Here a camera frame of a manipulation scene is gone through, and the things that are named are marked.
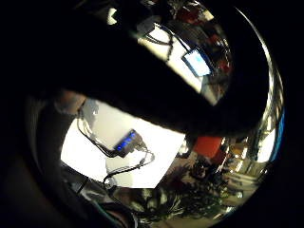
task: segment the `red object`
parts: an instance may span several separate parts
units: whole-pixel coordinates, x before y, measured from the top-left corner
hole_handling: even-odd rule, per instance
[[[199,25],[202,23],[199,20],[200,9],[195,6],[187,6],[186,8],[181,8],[177,13],[177,19],[189,23],[192,25]]]
[[[222,162],[224,162],[225,157],[226,157],[226,153],[223,152],[221,149],[219,149],[215,157],[213,157],[210,161],[211,163],[221,165]]]
[[[221,141],[221,137],[198,137],[193,150],[202,156],[212,159],[217,155]]]

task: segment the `monitor screen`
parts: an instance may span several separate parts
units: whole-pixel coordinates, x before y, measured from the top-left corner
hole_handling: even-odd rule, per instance
[[[202,77],[211,73],[210,67],[197,49],[193,49],[186,53],[182,57],[182,60],[188,65],[188,67],[197,77]]]

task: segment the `green wire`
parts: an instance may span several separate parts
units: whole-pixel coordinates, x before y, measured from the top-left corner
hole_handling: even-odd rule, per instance
[[[97,210],[103,215],[105,216],[116,228],[121,228],[121,226],[119,225],[119,222],[116,221],[113,217],[111,217],[105,210],[104,208],[102,208],[97,202],[92,202],[93,205],[97,208]]]

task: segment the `computer monitor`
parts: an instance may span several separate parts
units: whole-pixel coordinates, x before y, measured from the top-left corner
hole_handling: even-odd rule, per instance
[[[188,65],[196,77],[202,77],[211,73],[211,64],[202,50],[194,48],[182,56],[182,60]]]

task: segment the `cable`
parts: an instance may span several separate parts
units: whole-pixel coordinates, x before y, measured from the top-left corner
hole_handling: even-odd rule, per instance
[[[118,174],[122,174],[122,173],[126,173],[126,172],[130,172],[130,171],[133,171],[135,169],[140,169],[141,167],[143,166],[146,166],[148,165],[149,163],[151,163],[153,160],[155,160],[155,155],[149,151],[146,147],[143,148],[144,151],[141,151],[141,152],[145,152],[145,156],[143,159],[141,159],[140,163],[137,164],[137,165],[134,165],[134,166],[131,166],[131,167],[128,167],[128,168],[125,168],[125,170],[114,170],[112,172],[110,172],[108,175],[105,176],[104,180],[103,180],[103,184],[105,184],[105,181],[115,175],[118,175]],[[146,156],[147,154],[151,154],[151,161],[147,162],[147,163],[144,163],[145,159],[146,159]]]
[[[174,32],[172,32],[169,28],[167,28],[166,26],[164,25],[159,25],[156,23],[157,26],[159,26],[160,29],[163,29],[165,30],[166,32],[170,33],[171,35],[173,35],[179,42],[180,44],[182,45],[182,47],[184,49],[186,49],[187,51],[189,51],[190,49],[183,43],[182,39],[177,35],[175,34]]]
[[[97,141],[94,141],[92,139],[90,139],[87,134],[81,129],[80,127],[80,119],[83,119],[84,118],[84,113],[83,113],[83,110],[80,109],[78,111],[78,118],[77,118],[77,128],[78,130],[88,139],[90,140],[97,148],[99,148],[105,155],[107,155],[109,158],[115,158],[117,157],[117,155],[115,153],[113,153],[113,151],[111,150],[108,150],[104,145],[100,144],[99,142]]]
[[[98,212],[100,214],[102,214],[105,218],[107,218],[114,227],[116,228],[121,228],[121,226],[119,225],[119,221],[117,221],[115,218],[113,218],[112,216],[110,216],[105,210],[103,207],[101,207],[98,202],[96,201],[92,201],[92,204],[95,206],[95,208],[98,210]]]
[[[147,34],[145,36],[145,39],[147,39],[148,41],[155,43],[157,45],[170,46],[170,43],[165,43],[164,41],[160,41],[160,40],[154,38],[153,36],[151,36],[150,34]]]
[[[77,190],[76,194],[80,194],[81,193],[81,191],[86,186],[87,182],[88,182],[88,177],[85,177],[85,181],[82,183],[82,185],[80,186],[80,188]]]

